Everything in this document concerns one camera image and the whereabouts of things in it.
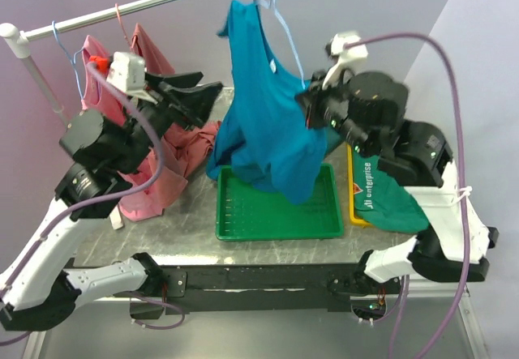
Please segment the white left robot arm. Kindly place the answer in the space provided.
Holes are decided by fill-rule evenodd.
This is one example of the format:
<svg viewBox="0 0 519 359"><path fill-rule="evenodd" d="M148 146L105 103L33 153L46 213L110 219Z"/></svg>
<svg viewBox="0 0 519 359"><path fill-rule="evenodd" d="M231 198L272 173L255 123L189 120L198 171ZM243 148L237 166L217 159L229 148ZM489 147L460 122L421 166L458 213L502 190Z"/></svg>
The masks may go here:
<svg viewBox="0 0 519 359"><path fill-rule="evenodd" d="M79 244L119 201L153 189L172 203L187 183L187 167L167 165L162 137L172 125L202 128L222 91L199 72L145 75L140 94L107 90L124 108L117 124L96 109L76 115L60 139L73 165L19 257L1 276L1 323L8 331L47 331L75 309L112 294L160 295L167 278L146 253L106 267L68 270Z"/></svg>

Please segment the light blue wire hanger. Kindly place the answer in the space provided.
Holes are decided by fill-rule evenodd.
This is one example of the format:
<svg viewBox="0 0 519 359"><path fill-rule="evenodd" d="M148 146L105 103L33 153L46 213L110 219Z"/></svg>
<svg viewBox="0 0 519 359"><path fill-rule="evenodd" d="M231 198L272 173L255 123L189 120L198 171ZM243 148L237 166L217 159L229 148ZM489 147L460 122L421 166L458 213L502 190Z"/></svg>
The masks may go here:
<svg viewBox="0 0 519 359"><path fill-rule="evenodd" d="M261 6L261 7L265 8L265 9L267 9L267 10L272 11L273 14L275 15L278 23L283 27L283 29L285 31L285 34L286 34L286 38L287 38L287 40L289 42L292 54L294 56L294 60L295 60L296 66L298 68L298 73L299 73L300 81L301 81L301 87L302 87L302 89L306 89L307 88L307 84L306 84L306 81L304 79L304 72L303 72L303 68L302 68L302 63L300 61L300 58L299 58L299 55L298 55L298 51L296 49L296 46L295 46L295 43L294 43L294 40L293 40L291 31L290 31L290 28L289 28L288 24L286 23L285 19L283 18L282 14L280 13L280 11L277 9L277 0L254 0L254 4L256 6Z"/></svg>

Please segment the blue t shirt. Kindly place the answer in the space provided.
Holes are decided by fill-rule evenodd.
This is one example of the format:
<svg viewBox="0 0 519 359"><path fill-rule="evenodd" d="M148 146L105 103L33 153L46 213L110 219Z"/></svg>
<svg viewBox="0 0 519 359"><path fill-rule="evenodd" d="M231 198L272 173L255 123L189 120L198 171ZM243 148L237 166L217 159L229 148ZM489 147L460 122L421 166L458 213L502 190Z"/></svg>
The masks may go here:
<svg viewBox="0 0 519 359"><path fill-rule="evenodd" d="M217 179L224 166L265 192L291 203L306 202L327 149L324 130L307 128L295 97L302 82L273 54L258 7L232 0L220 37L227 38L234 97L220 125L206 174Z"/></svg>

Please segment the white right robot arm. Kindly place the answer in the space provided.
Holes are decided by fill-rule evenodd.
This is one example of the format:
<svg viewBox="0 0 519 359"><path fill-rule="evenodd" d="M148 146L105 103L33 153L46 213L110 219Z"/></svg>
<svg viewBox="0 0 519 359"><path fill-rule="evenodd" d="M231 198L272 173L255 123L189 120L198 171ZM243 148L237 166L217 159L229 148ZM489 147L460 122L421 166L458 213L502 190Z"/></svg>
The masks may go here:
<svg viewBox="0 0 519 359"><path fill-rule="evenodd" d="M470 252L467 281L483 282L490 263L487 250L499 237L482 223L469 203L469 188L444 134L427 122L405 117L409 90L379 71L352 75L325 85L316 71L305 92L296 96L308 127L333 128L360 156L378 156L378 168L413 197L429 225L408 241L369 250L354 279L365 293L397 276L417 273L440 283L461 279L464 252Z"/></svg>

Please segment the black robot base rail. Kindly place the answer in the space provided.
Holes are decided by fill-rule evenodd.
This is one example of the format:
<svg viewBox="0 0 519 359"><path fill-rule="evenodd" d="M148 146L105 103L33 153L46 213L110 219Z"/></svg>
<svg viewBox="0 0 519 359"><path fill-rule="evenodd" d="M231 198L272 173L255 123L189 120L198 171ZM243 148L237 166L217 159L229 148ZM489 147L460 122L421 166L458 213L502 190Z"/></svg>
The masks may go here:
<svg viewBox="0 0 519 359"><path fill-rule="evenodd" d="M144 297L166 299L187 313L245 310L348 312L350 299L398 294L392 278L378 284L358 278L353 263L163 266L163 281L137 289Z"/></svg>

